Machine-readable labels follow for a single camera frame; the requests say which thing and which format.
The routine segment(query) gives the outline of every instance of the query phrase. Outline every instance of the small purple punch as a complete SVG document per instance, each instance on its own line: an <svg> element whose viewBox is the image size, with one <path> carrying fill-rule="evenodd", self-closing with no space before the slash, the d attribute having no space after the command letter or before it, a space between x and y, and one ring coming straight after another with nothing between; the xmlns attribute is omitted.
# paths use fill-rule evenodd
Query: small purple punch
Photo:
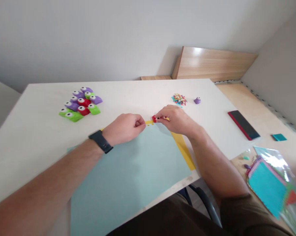
<svg viewBox="0 0 296 236"><path fill-rule="evenodd" d="M76 96L72 96L71 99L70 99L70 102L71 102L71 103L76 103L76 104L78 104L78 97L76 97Z"/></svg>
<svg viewBox="0 0 296 236"><path fill-rule="evenodd" d="M247 165L247 164L244 164L244 167L245 167L246 169L251 169L251 167L250 167L249 165Z"/></svg>
<svg viewBox="0 0 296 236"><path fill-rule="evenodd" d="M88 87L81 87L80 90L85 93L85 92L93 92L91 88Z"/></svg>
<svg viewBox="0 0 296 236"><path fill-rule="evenodd" d="M73 95L76 96L77 98L85 98L85 94L80 91L74 91Z"/></svg>
<svg viewBox="0 0 296 236"><path fill-rule="evenodd" d="M196 104L199 104L199 103L200 103L200 97L197 97L197 98L194 100L194 102L195 102Z"/></svg>
<svg viewBox="0 0 296 236"><path fill-rule="evenodd" d="M95 105L98 105L99 103L103 102L101 97L98 96L90 96L90 101L92 101Z"/></svg>
<svg viewBox="0 0 296 236"><path fill-rule="evenodd" d="M71 109L73 111L78 111L78 108L80 107L80 105L78 105L76 103L72 103L72 102L65 102L64 105L65 105L65 107L67 107L68 109Z"/></svg>

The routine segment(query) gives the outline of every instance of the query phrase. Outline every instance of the black chair leg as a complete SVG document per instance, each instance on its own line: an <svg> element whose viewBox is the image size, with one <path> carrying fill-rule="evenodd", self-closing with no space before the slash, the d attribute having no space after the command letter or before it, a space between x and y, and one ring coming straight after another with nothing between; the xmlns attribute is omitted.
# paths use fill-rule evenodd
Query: black chair leg
<svg viewBox="0 0 296 236"><path fill-rule="evenodd" d="M208 211L208 214L210 216L210 219L222 228L220 219L213 207L213 204L211 203L209 197L207 196L207 194L201 188L195 187L192 184L190 184L189 187L200 197L200 199L204 203L204 205Z"/></svg>

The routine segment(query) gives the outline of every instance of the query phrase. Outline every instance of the teal paper square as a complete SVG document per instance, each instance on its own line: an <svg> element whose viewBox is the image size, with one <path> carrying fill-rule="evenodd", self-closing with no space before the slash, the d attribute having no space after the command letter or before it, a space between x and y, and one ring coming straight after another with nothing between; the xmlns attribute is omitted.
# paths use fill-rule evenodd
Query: teal paper square
<svg viewBox="0 0 296 236"><path fill-rule="evenodd" d="M272 136L276 141L285 141L286 140L286 137L283 136L283 134L272 134Z"/></svg>

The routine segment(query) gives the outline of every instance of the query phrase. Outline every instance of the watch strap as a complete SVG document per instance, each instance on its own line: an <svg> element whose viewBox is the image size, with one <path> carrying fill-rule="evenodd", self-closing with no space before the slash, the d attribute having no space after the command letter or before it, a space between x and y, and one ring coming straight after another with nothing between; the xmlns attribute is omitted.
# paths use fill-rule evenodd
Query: watch strap
<svg viewBox="0 0 296 236"><path fill-rule="evenodd" d="M103 137L101 130L98 130L97 132L93 133L89 136L89 138L95 141L98 144L98 146L104 151L105 154L107 154L109 151L113 149L113 147Z"/></svg>

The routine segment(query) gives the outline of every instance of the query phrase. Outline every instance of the red paper punch in hand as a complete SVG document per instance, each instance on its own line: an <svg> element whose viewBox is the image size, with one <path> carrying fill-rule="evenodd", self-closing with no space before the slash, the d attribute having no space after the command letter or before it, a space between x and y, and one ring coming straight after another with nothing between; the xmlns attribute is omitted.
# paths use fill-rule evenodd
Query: red paper punch in hand
<svg viewBox="0 0 296 236"><path fill-rule="evenodd" d="M155 115L154 115L154 116L152 116L152 120L153 120L153 122L154 122L154 123L156 123L158 119L160 119L160 117L156 118L156 116L155 116Z"/></svg>

